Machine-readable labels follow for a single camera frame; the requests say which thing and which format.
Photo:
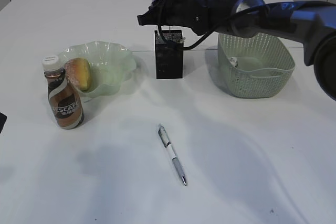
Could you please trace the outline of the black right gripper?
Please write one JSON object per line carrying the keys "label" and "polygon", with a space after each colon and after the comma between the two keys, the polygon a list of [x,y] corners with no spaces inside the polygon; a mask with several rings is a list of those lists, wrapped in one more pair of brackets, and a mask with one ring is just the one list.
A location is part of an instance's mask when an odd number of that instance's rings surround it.
{"label": "black right gripper", "polygon": [[149,10],[138,15],[138,23],[190,28],[204,35],[232,13],[236,0],[156,0]]}

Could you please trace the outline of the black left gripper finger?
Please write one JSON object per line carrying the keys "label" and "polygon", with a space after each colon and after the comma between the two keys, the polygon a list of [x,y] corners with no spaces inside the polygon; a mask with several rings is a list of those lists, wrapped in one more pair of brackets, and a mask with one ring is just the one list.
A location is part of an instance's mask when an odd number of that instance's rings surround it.
{"label": "black left gripper finger", "polygon": [[7,120],[7,116],[4,115],[3,113],[0,113],[0,133],[3,130],[3,127],[4,127],[5,123],[6,123],[6,120]]}

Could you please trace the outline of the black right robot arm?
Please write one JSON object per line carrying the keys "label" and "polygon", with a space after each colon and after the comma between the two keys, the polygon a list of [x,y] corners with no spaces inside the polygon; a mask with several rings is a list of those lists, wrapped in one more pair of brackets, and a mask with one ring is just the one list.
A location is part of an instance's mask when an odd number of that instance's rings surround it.
{"label": "black right robot arm", "polygon": [[321,89],[335,99],[335,5],[323,1],[155,0],[137,16],[141,26],[180,26],[201,38],[213,32],[250,38],[258,33],[299,42]]}

